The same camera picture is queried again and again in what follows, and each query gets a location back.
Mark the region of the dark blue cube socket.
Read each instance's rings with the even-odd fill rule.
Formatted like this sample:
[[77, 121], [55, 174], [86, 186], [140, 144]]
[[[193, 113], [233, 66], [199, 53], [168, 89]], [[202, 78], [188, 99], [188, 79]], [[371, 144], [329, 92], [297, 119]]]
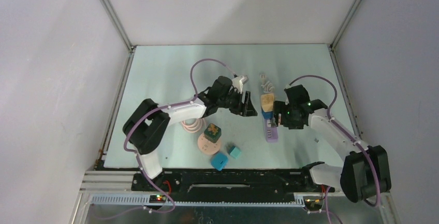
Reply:
[[261, 114], [265, 120], [271, 120], [273, 118], [273, 111], [266, 112], [262, 110]]

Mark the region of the beige cube socket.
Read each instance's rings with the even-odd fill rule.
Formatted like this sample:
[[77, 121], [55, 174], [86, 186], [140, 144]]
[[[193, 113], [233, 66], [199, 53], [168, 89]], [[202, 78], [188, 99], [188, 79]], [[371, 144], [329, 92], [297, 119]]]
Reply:
[[264, 112], [272, 112], [274, 109], [275, 95], [273, 93], [266, 93], [260, 95], [261, 108]]

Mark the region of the purple power strip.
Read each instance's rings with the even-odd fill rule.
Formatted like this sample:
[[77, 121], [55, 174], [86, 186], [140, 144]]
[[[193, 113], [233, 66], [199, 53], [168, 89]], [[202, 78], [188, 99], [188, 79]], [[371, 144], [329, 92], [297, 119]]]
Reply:
[[264, 119], [263, 120], [263, 127], [264, 127], [266, 142], [268, 142], [268, 143], [277, 142], [279, 139], [277, 127], [272, 127], [271, 120]]

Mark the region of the dark green cube socket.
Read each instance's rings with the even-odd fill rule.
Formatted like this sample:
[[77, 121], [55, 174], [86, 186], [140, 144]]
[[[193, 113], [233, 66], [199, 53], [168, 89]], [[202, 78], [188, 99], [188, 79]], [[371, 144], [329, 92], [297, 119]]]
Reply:
[[208, 141], [212, 143], [217, 143], [222, 136], [222, 130], [215, 124], [210, 123], [204, 130], [203, 135]]

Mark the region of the teal small cube adapter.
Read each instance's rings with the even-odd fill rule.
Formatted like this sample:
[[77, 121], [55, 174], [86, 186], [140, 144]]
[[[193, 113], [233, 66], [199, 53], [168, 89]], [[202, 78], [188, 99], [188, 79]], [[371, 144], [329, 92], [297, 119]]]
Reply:
[[241, 153], [242, 153], [241, 150], [236, 146], [232, 146], [228, 150], [228, 154], [234, 159], [238, 159]]

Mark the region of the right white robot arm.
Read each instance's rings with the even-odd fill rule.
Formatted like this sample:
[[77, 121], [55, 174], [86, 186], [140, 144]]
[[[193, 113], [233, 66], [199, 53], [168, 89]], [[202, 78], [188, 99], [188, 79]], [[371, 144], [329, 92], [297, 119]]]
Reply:
[[303, 85], [285, 89], [287, 102], [273, 102], [273, 123], [290, 130], [308, 126], [319, 133], [334, 149], [343, 162], [342, 167], [330, 166], [322, 161], [304, 166], [307, 174], [301, 185], [308, 192], [321, 185], [341, 190], [351, 202], [379, 198], [391, 189], [388, 155], [380, 146], [370, 146], [347, 130], [329, 112], [320, 99], [311, 100]]

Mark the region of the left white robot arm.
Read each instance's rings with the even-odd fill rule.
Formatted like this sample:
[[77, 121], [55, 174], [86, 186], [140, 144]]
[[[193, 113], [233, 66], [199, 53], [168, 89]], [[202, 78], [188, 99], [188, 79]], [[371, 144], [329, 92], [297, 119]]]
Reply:
[[134, 146], [131, 152], [146, 174], [143, 183], [149, 190], [158, 191], [164, 184], [157, 148], [168, 126], [188, 119], [208, 117], [220, 108], [242, 117], [257, 116], [251, 93], [244, 90], [247, 81], [247, 76], [232, 79], [219, 76], [212, 86], [183, 102], [161, 106], [151, 98], [141, 102], [122, 130], [126, 135], [125, 143]]

